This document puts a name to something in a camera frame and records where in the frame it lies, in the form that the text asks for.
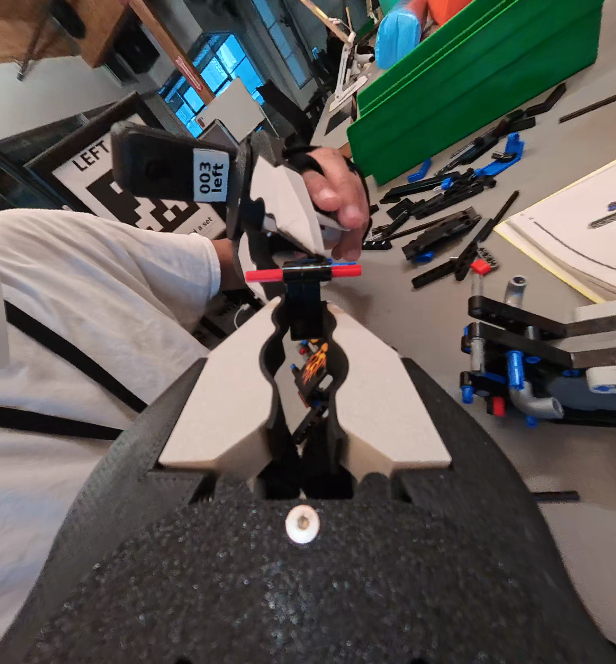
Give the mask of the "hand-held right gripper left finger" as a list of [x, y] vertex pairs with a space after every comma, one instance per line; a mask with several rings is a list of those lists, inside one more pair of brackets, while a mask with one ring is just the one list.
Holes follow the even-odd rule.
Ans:
[[158, 462], [248, 480], [293, 447], [275, 380], [285, 300], [273, 298], [206, 359]]

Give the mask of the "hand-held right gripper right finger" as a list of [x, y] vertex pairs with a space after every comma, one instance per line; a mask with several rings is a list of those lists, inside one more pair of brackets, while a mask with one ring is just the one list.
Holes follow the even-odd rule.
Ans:
[[356, 480], [444, 469], [452, 456], [402, 357], [334, 303], [323, 303], [330, 452]]

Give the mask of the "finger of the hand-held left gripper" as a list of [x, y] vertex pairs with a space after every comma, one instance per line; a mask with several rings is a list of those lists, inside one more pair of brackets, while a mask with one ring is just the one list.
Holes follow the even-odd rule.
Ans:
[[250, 199], [262, 202], [276, 231], [301, 250], [312, 255], [326, 254], [317, 212], [301, 174], [286, 165], [272, 165], [259, 156], [252, 171]]

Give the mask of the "small black lego subassembly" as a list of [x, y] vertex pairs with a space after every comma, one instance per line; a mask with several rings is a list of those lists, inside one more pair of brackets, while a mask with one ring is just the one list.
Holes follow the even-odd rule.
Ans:
[[287, 261], [280, 268], [245, 271], [248, 285], [279, 286], [291, 338], [304, 341], [324, 336], [321, 284], [338, 278], [357, 278], [356, 262], [334, 263], [326, 258]]

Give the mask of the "person's left forearm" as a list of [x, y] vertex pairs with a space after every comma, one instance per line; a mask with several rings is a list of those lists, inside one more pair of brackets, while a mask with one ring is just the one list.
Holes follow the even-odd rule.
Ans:
[[244, 272], [238, 262], [237, 251], [229, 239], [213, 240], [220, 265], [220, 291], [228, 292], [247, 287]]

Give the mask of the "lego assembly with flame sticker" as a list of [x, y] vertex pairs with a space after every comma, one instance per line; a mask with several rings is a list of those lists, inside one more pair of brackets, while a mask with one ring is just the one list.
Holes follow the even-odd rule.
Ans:
[[292, 364], [291, 371], [301, 402], [307, 409], [302, 421], [292, 434], [297, 447], [307, 443], [315, 427], [328, 415], [332, 376], [327, 369], [329, 344], [324, 338], [303, 340], [299, 354], [304, 363]]

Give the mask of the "partly built lego model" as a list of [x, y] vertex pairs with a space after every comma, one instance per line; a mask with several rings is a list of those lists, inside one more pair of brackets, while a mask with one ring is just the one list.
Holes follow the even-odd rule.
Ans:
[[501, 302], [484, 296], [480, 282], [461, 340], [470, 358], [462, 403], [483, 399], [497, 418], [514, 410], [528, 427], [616, 428], [616, 301], [578, 307], [559, 322], [523, 308], [525, 277], [509, 281]]

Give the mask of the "blue curved lego piece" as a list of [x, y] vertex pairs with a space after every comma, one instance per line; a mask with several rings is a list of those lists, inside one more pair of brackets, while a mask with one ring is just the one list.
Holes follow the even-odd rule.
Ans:
[[485, 167], [476, 169], [475, 176], [496, 178], [522, 159], [524, 148], [525, 142], [520, 138], [519, 132], [510, 133], [504, 151], [493, 154], [493, 161]]

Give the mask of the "lego instruction booklet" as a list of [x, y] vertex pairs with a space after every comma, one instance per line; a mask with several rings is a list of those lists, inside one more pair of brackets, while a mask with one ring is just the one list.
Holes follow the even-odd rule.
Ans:
[[616, 159], [496, 230], [595, 303], [616, 299]]

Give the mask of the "black angled lego beam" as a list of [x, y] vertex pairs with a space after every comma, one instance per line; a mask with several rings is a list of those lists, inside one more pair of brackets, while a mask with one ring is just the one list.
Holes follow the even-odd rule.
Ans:
[[562, 98], [566, 90], [567, 90], [567, 83], [566, 82], [560, 83], [551, 91], [551, 93], [547, 96], [546, 99], [544, 99], [544, 101], [532, 106], [528, 106], [525, 109], [525, 117], [532, 118], [549, 112]]

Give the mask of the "person's left hand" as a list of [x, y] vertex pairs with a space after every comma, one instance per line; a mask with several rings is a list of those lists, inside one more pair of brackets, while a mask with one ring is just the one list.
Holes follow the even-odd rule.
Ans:
[[303, 173], [312, 203], [321, 211], [333, 213], [346, 231], [331, 251], [334, 260], [357, 261], [370, 223], [370, 201], [364, 181], [350, 161], [331, 147], [318, 147], [308, 155], [320, 171]]

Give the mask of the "grey flat panel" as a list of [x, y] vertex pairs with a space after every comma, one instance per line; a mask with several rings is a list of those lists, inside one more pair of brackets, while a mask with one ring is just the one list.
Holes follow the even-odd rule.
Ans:
[[254, 100], [241, 79], [234, 79], [199, 115], [196, 123], [202, 130], [219, 120], [237, 143], [241, 143], [267, 119], [262, 106]]

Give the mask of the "person in white shirt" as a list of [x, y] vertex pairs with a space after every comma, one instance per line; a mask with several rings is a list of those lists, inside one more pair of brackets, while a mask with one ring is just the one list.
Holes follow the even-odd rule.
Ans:
[[[146, 404], [208, 350], [192, 332], [218, 293], [212, 242], [67, 211], [0, 212], [6, 301], [103, 367]], [[8, 326], [0, 406], [117, 429], [137, 415]], [[110, 443], [0, 428], [0, 638], [34, 585], [66, 513]]]

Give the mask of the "green plastic bin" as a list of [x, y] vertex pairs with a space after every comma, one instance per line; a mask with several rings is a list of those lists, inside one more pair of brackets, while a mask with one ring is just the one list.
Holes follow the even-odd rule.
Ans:
[[357, 96], [354, 163], [383, 185], [593, 64], [603, 1], [472, 1]]

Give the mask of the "orange plastic object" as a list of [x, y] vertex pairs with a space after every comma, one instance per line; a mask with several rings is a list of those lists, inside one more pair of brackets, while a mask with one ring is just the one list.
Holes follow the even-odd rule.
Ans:
[[471, 1], [407, 1], [408, 8], [416, 14], [422, 27], [427, 25], [429, 17], [441, 26], [470, 3]]

